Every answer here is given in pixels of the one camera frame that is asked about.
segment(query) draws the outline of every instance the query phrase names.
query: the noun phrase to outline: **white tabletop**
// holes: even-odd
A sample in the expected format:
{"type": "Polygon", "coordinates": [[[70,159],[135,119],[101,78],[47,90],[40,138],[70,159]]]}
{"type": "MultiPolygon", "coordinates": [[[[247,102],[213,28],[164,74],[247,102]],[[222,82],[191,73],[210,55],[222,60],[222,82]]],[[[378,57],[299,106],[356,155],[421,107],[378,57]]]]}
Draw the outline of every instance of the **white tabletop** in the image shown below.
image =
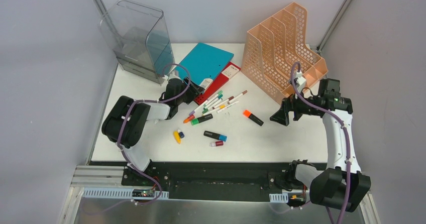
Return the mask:
{"type": "MultiPolygon", "coordinates": [[[[172,44],[175,61],[179,63],[195,45],[172,44]]],[[[232,62],[241,66],[244,44],[210,45],[234,53],[232,62]]],[[[160,86],[117,68],[103,118],[106,118],[120,96],[158,99],[166,84],[160,86]]],[[[244,90],[248,93],[239,99],[238,104],[222,113],[214,112],[212,120],[195,126],[183,124],[183,120],[197,104],[183,103],[171,120],[159,121],[157,124],[148,121],[138,145],[144,145],[153,161],[290,162],[308,159],[310,162],[327,162],[326,132],[320,117],[303,116],[297,122],[291,121],[287,127],[269,121],[269,117],[279,109],[279,104],[240,72],[221,89],[225,98],[236,96],[244,90]],[[264,125],[259,126],[244,117],[243,111],[246,109],[263,120],[264,125]],[[177,128],[185,134],[181,144],[177,144],[172,134],[177,128]],[[226,135],[228,140],[224,146],[210,147],[209,143],[214,139],[205,137],[205,130],[226,135]]],[[[312,90],[316,93],[317,85],[312,90]]],[[[101,131],[91,160],[124,161],[115,143],[109,141],[101,131]]]]}

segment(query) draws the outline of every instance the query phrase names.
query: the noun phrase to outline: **yellow marker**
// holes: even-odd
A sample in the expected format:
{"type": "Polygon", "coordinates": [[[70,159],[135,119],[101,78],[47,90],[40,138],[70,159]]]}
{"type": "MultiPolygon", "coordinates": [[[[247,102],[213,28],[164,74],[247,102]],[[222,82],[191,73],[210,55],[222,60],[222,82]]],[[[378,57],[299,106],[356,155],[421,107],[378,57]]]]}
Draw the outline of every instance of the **yellow marker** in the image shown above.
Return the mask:
{"type": "Polygon", "coordinates": [[[176,139],[176,142],[177,142],[178,144],[180,144],[180,136],[179,136],[179,133],[178,133],[177,131],[174,131],[174,132],[173,132],[173,136],[174,136],[174,138],[176,139]]]}

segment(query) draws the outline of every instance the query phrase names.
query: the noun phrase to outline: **gray wall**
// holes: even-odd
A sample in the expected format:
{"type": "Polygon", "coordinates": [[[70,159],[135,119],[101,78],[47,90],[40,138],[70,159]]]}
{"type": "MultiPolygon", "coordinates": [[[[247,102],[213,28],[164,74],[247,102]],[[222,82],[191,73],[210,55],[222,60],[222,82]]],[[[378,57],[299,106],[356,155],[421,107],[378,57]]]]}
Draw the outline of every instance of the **gray wall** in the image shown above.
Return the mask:
{"type": "Polygon", "coordinates": [[[425,223],[426,0],[355,0],[325,48],[354,104],[358,162],[382,223],[425,223]]]}
{"type": "MultiPolygon", "coordinates": [[[[117,0],[103,0],[111,7],[117,0]]],[[[244,43],[246,32],[296,1],[308,10],[306,40],[320,43],[343,0],[134,0],[164,11],[173,43],[244,43]]]]}
{"type": "Polygon", "coordinates": [[[0,223],[56,223],[116,60],[92,0],[0,0],[0,223]]]}

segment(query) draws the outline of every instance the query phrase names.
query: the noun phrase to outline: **clear plastic bin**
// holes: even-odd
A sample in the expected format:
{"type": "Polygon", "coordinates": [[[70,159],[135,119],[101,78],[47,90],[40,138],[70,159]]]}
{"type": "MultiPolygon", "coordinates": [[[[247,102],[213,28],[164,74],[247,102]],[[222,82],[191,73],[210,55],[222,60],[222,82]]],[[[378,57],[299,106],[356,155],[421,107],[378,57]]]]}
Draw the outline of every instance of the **clear plastic bin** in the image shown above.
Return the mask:
{"type": "Polygon", "coordinates": [[[119,0],[100,21],[100,31],[126,71],[162,84],[174,63],[164,13],[130,0],[119,0]]]}

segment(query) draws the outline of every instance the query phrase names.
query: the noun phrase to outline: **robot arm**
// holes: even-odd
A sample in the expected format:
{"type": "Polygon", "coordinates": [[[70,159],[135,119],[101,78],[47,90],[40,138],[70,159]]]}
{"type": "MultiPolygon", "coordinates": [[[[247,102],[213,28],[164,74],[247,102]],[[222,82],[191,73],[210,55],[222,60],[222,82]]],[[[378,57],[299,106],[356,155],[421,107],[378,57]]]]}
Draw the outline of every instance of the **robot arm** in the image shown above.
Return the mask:
{"type": "MultiPolygon", "coordinates": [[[[305,81],[303,77],[296,79],[296,87],[299,90],[305,81]]],[[[370,189],[371,181],[369,176],[361,174],[358,165],[354,145],[352,140],[352,102],[349,98],[341,97],[340,82],[334,79],[323,79],[319,83],[317,96],[305,98],[308,102],[329,109],[345,123],[349,133],[351,149],[351,186],[350,196],[346,211],[353,212],[370,189]]],[[[327,169],[318,171],[306,161],[293,161],[291,168],[284,174],[287,186],[299,185],[300,182],[307,186],[310,200],[314,204],[340,209],[344,202],[346,190],[346,140],[344,132],[333,116],[324,113],[316,108],[306,105],[296,95],[282,100],[280,110],[275,113],[270,120],[289,125],[289,111],[294,112],[294,121],[302,115],[316,115],[323,119],[323,124],[327,135],[328,160],[327,169]]]]}

